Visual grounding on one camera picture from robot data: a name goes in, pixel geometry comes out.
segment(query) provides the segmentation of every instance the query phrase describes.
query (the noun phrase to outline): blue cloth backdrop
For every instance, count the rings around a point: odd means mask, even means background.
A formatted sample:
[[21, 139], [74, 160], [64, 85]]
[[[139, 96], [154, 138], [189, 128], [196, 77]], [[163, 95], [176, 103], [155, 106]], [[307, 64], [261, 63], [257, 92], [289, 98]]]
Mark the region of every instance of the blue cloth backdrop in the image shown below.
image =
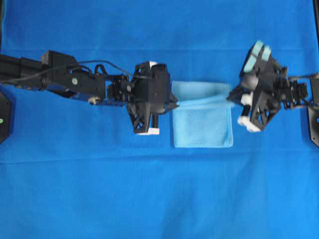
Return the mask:
[[[1, 53], [51, 49], [130, 71], [154, 60], [172, 80], [234, 87], [258, 39], [290, 74], [319, 70], [310, 0], [7, 0]], [[0, 145], [1, 239], [319, 238], [305, 110], [251, 134], [234, 107], [233, 147], [185, 149], [173, 147], [171, 114], [159, 136], [135, 136], [125, 108], [1, 89], [15, 100]]]

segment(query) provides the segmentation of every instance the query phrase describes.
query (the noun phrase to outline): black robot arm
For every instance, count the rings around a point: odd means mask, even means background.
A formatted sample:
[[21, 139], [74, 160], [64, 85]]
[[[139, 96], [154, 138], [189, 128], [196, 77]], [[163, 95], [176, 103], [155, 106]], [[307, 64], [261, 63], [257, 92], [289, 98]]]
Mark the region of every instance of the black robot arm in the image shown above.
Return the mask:
[[[281, 109], [308, 108], [311, 140], [319, 146], [319, 75], [287, 76], [287, 67], [282, 67], [271, 56], [269, 46], [258, 41], [248, 52], [240, 73], [241, 83], [230, 92], [228, 100], [244, 107], [238, 118], [240, 125], [250, 132], [262, 131]], [[306, 83], [310, 79], [313, 100], [307, 101]]]
[[[109, 75], [102, 64], [94, 72], [83, 65], [93, 62], [111, 64], [126, 75]], [[177, 107], [167, 67], [155, 62], [137, 65], [130, 74], [108, 61], [77, 62], [73, 56], [54, 51], [46, 52], [41, 61], [0, 55], [0, 83], [47, 90], [97, 106], [126, 105], [134, 133], [148, 133], [151, 117], [152, 126], [158, 128], [158, 115]]]

